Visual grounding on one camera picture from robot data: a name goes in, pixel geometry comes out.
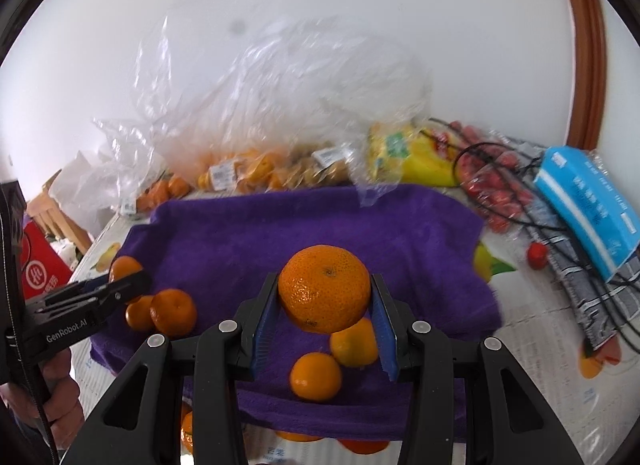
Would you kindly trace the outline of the person's left hand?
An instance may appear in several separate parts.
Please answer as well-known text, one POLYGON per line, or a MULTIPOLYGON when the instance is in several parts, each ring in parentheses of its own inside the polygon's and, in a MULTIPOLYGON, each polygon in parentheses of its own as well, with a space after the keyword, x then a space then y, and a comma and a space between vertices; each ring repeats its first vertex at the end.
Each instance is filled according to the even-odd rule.
MULTIPOLYGON (((52 436, 59 450, 70 447, 85 420, 79 402, 79 386, 70 376, 71 366, 72 353, 65 349, 44 363, 42 368, 44 378, 54 383, 51 398, 43 410, 52 423, 52 436)), ((21 423, 36 429, 38 410, 35 400, 25 389, 11 383, 3 384, 1 398, 21 423)))

